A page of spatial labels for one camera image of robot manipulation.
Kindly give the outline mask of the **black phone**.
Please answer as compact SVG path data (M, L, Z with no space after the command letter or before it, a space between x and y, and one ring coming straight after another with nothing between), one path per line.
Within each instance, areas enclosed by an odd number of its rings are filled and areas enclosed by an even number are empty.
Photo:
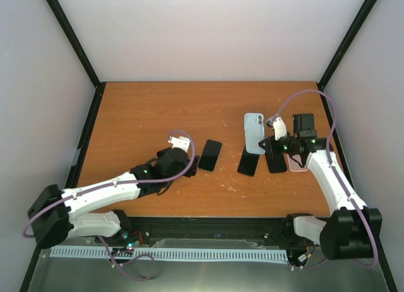
M248 177L253 177L256 172L260 155L249 153L244 147L237 172Z

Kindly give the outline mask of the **light blue phone case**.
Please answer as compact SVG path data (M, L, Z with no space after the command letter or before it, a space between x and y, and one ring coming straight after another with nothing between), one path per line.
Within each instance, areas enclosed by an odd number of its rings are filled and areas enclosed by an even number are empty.
M250 154L263 155L265 150L258 144L265 138L263 114L246 113L244 115L244 132L246 151Z

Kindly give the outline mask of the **black phone case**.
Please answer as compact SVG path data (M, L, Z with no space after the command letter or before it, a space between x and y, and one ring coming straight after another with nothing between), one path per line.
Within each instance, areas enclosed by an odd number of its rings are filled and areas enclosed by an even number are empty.
M270 173L285 173L288 170L285 157L282 152L276 151L272 153L271 151L267 151L265 157L268 171Z

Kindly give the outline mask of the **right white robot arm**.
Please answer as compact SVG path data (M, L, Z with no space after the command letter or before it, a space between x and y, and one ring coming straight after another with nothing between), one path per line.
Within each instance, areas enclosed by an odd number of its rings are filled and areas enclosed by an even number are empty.
M328 260L367 259L377 262L377 238L383 217L357 195L342 171L329 138L318 137L313 114L295 114L294 131L289 133L283 119L274 115L266 121L274 135L259 147L274 158L288 155L315 177L326 199L330 216L326 221L307 214L290 214L294 235L319 245Z

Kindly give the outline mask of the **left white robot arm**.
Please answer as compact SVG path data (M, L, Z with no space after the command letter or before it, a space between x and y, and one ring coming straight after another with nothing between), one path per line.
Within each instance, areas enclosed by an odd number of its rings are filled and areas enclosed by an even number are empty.
M40 249L74 237L97 235L124 243L131 236L125 212L97 210L117 202L160 196L176 179L194 176L198 161L195 153L189 155L178 147L166 148L156 158L104 182L66 189L48 185L29 208L22 235L33 238Z

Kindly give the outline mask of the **pink phone case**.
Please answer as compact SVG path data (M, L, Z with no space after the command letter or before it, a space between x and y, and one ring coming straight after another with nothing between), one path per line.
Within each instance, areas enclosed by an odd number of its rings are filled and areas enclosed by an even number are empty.
M306 172L307 167L303 165L301 157L299 155L287 155L288 167L291 172Z

